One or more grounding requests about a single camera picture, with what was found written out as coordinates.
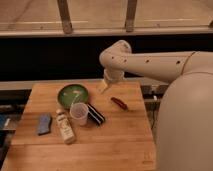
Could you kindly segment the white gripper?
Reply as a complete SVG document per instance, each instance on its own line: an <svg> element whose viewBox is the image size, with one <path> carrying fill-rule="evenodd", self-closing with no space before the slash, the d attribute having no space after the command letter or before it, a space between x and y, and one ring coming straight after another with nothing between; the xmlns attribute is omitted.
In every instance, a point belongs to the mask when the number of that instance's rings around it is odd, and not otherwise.
<svg viewBox="0 0 213 171"><path fill-rule="evenodd" d="M105 69L103 74L103 79L101 80L98 90L100 93L103 93L112 84L116 84L124 79L124 72L119 70L109 70Z"/></svg>

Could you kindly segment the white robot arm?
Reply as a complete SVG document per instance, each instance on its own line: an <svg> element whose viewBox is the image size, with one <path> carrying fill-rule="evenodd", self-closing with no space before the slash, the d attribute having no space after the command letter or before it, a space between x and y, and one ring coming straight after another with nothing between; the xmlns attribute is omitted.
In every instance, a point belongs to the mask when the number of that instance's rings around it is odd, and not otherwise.
<svg viewBox="0 0 213 171"><path fill-rule="evenodd" d="M167 82L160 103L157 171L213 171L213 52L132 52L119 40L99 56L104 88L126 72Z"/></svg>

